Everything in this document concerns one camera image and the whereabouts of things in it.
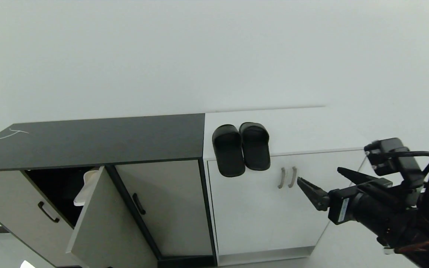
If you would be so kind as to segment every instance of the white wall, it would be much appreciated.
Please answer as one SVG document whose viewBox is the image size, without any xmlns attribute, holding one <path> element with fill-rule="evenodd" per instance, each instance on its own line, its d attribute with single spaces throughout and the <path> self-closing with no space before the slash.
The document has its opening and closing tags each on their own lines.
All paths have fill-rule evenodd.
<svg viewBox="0 0 429 268">
<path fill-rule="evenodd" d="M 429 1 L 0 2 L 0 128 L 323 104 L 429 150 Z M 391 261 L 351 226 L 337 263 Z"/>
</svg>

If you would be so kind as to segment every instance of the grey cabinet door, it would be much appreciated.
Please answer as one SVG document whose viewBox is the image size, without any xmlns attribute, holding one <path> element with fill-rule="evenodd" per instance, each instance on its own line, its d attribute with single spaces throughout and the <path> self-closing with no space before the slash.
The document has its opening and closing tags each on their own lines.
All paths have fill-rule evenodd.
<svg viewBox="0 0 429 268">
<path fill-rule="evenodd" d="M 212 255 L 197 160 L 116 166 L 163 256 Z"/>
<path fill-rule="evenodd" d="M 83 268 L 155 268 L 155 256 L 104 167 L 98 176 L 67 253 Z"/>
<path fill-rule="evenodd" d="M 73 229 L 20 171 L 0 171 L 0 223 L 53 265 L 77 265 L 65 253 Z"/>
</svg>

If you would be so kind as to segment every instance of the black handle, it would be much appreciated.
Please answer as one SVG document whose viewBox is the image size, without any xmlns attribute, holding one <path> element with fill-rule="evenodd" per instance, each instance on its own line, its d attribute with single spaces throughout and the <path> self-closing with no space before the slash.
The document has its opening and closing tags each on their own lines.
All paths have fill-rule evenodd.
<svg viewBox="0 0 429 268">
<path fill-rule="evenodd" d="M 140 200 L 138 199 L 138 195 L 136 193 L 134 193 L 132 195 L 132 198 L 133 198 L 133 202 L 135 202 L 135 205 L 137 206 L 137 209 L 140 212 L 140 214 L 145 215 L 147 212 L 141 206 Z"/>
<path fill-rule="evenodd" d="M 51 221 L 58 223 L 60 221 L 59 218 L 56 217 L 56 219 L 53 219 L 47 212 L 46 210 L 42 207 L 44 205 L 44 202 L 39 202 L 39 204 L 37 204 L 37 206 L 42 210 L 42 212 L 44 212 L 44 214 L 46 214 L 46 216 L 51 219 Z"/>
</svg>

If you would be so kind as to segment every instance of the sticker label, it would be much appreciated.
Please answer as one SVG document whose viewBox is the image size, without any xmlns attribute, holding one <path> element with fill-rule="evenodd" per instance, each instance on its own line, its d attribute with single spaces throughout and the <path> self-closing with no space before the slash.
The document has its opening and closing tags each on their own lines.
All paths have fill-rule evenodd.
<svg viewBox="0 0 429 268">
<path fill-rule="evenodd" d="M 350 198 L 345 198 L 342 203 L 342 208 L 340 209 L 340 215 L 338 216 L 338 222 L 342 222 L 345 219 L 345 214 L 347 214 L 348 202 Z"/>
</svg>

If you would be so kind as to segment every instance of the cabinet base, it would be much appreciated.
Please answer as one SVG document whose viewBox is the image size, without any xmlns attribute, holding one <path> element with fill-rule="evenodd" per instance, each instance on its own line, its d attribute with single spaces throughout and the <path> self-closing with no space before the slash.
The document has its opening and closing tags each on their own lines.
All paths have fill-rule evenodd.
<svg viewBox="0 0 429 268">
<path fill-rule="evenodd" d="M 166 257 L 158 261 L 158 268 L 212 267 L 215 266 L 214 259 L 213 256 Z"/>
<path fill-rule="evenodd" d="M 279 261 L 291 258 L 303 258 L 310 256 L 315 246 L 302 248 L 276 249 L 273 251 L 249 252 L 240 254 L 220 255 L 219 266 L 228 266 L 244 263 Z"/>
</svg>

